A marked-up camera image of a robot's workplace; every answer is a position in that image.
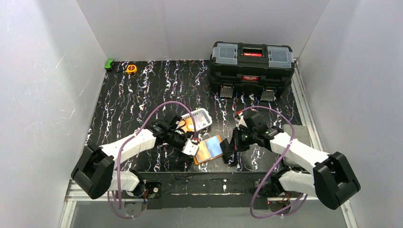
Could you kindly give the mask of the white plastic basket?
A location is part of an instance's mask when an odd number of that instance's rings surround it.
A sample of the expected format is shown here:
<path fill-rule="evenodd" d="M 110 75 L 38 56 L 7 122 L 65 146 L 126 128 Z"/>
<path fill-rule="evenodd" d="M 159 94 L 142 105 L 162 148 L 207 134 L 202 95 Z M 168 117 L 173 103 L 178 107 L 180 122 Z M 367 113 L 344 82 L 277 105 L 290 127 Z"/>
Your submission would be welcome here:
<path fill-rule="evenodd" d="M 190 114 L 182 115 L 182 119 L 179 123 L 179 128 L 181 128 L 185 132 L 194 131 L 195 127 L 196 127 L 196 131 L 198 132 L 200 130 L 206 129 L 209 126 L 211 126 L 212 118 L 210 117 L 210 115 L 206 109 L 204 109 L 204 108 L 196 109 L 196 110 L 192 111 L 191 114 L 195 120 L 195 123 L 193 123 Z"/>

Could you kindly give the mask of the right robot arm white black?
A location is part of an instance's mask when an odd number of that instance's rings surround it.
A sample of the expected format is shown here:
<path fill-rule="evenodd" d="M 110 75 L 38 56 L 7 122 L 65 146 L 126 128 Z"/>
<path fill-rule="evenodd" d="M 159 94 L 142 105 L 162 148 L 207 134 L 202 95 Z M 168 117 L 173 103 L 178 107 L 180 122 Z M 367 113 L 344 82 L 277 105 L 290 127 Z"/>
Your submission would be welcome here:
<path fill-rule="evenodd" d="M 329 209 L 337 209 L 361 190 L 347 157 L 314 149 L 276 126 L 268 126 L 262 115 L 236 117 L 237 126 L 228 152 L 246 151 L 256 144 L 295 162 L 303 172 L 283 168 L 263 182 L 267 190 L 280 194 L 299 192 L 318 198 Z"/>

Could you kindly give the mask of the orange leather card holder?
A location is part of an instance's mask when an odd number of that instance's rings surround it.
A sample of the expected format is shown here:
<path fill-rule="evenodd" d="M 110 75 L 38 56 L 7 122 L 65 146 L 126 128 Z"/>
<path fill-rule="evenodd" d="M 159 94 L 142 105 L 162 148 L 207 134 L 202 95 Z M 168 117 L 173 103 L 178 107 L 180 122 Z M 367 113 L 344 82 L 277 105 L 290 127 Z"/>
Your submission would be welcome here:
<path fill-rule="evenodd" d="M 222 139 L 221 139 L 221 137 L 219 135 L 216 135 L 216 136 L 213 136 L 211 138 L 208 138 L 206 140 L 201 141 L 200 143 L 205 144 L 206 147 L 208 148 L 208 150 L 210 152 L 210 155 L 211 155 L 211 158 L 209 160 L 207 160 L 207 161 L 199 163 L 193 157 L 194 163 L 196 165 L 199 165 L 199 164 L 202 164 L 202 163 L 205 163 L 205 162 L 208 162 L 208 161 L 211 161 L 211 160 L 214 160 L 216 158 L 221 157 L 222 156 L 222 150 L 220 148 L 220 143 L 221 142 L 222 142 Z"/>

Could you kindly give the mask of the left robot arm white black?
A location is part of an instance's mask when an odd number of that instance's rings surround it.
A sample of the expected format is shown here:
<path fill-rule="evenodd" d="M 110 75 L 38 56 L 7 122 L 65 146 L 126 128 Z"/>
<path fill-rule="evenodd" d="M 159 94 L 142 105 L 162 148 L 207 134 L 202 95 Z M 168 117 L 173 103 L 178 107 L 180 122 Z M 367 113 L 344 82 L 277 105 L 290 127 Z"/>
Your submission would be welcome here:
<path fill-rule="evenodd" d="M 145 197 L 146 179 L 137 171 L 122 171 L 121 164 L 141 152 L 168 144 L 176 151 L 195 156 L 199 150 L 193 132 L 183 132 L 181 117 L 168 115 L 148 122 L 139 133 L 116 142 L 98 146 L 88 141 L 71 172 L 71 179 L 91 198 L 98 199 L 108 191 L 120 195 L 127 192 L 134 198 Z"/>

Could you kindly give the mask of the white patterned card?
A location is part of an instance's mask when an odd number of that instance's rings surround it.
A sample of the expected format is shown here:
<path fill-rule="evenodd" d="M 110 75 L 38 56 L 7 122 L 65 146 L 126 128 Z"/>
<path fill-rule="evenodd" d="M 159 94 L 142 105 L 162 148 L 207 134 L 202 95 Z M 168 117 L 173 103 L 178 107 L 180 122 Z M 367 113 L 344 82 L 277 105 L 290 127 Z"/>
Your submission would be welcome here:
<path fill-rule="evenodd" d="M 198 114 L 194 116 L 195 122 L 196 122 L 196 126 L 201 129 L 205 126 L 208 125 L 208 120 L 206 119 L 206 117 L 203 114 Z"/>

